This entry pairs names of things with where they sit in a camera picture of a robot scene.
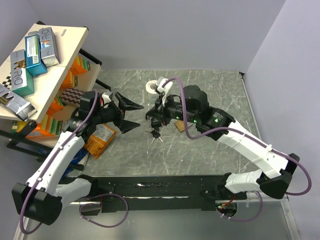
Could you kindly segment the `black padlock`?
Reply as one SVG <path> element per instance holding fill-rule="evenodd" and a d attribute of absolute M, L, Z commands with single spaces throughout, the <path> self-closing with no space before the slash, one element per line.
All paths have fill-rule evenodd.
<path fill-rule="evenodd" d="M 159 130 L 159 128 L 162 126 L 162 123 L 154 117 L 152 117 L 150 121 L 151 121 L 150 123 L 151 127 L 155 130 Z"/>

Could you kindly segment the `black key bunch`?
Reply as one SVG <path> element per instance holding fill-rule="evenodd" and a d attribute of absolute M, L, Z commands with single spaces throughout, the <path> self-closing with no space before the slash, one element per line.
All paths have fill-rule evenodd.
<path fill-rule="evenodd" d="M 151 144 L 153 144 L 155 142 L 155 140 L 160 140 L 162 143 L 164 142 L 161 138 L 161 134 L 158 130 L 151 130 L 151 131 L 148 131 L 146 130 L 147 133 L 150 133 L 152 135 L 152 141 L 151 141 Z"/>

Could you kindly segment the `brass padlock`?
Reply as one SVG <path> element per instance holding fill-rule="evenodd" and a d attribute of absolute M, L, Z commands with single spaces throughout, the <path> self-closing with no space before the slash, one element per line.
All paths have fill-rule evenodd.
<path fill-rule="evenodd" d="M 177 121 L 174 122 L 174 125 L 176 126 L 176 128 L 178 129 L 178 131 L 180 133 L 185 131 L 185 125 L 184 125 L 183 121 L 177 120 Z"/>

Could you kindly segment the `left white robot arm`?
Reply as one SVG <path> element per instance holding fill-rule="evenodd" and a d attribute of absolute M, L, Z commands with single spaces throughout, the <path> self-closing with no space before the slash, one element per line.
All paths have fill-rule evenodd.
<path fill-rule="evenodd" d="M 26 183 L 17 183 L 11 191 L 20 216 L 19 223 L 22 224 L 23 218 L 27 217 L 51 225 L 70 203 L 83 197 L 87 201 L 95 200 L 99 195 L 98 183 L 90 176 L 77 177 L 62 187 L 58 187 L 58 183 L 98 125 L 112 122 L 124 134 L 140 126 L 125 120 L 126 111 L 143 108 L 119 92 L 84 92 L 79 98 L 79 107 L 66 122 L 56 145 L 40 168 Z"/>

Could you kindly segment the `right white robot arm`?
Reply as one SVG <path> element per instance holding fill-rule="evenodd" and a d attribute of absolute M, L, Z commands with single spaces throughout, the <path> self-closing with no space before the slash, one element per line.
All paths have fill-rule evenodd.
<path fill-rule="evenodd" d="M 155 118 L 164 126 L 172 119 L 194 123 L 198 132 L 215 131 L 208 137 L 236 150 L 254 163 L 258 170 L 247 173 L 228 173 L 226 180 L 218 187 L 223 199 L 230 199 L 240 192 L 261 191 L 274 199 L 282 199 L 296 170 L 296 164 L 286 157 L 272 152 L 272 148 L 248 132 L 230 114 L 209 105 L 207 94 L 196 85 L 184 87 L 184 95 L 175 101 L 168 94 L 169 85 L 155 86 L 159 95 L 155 105 L 146 113 L 146 118 Z M 182 100 L 186 104 L 183 116 Z"/>

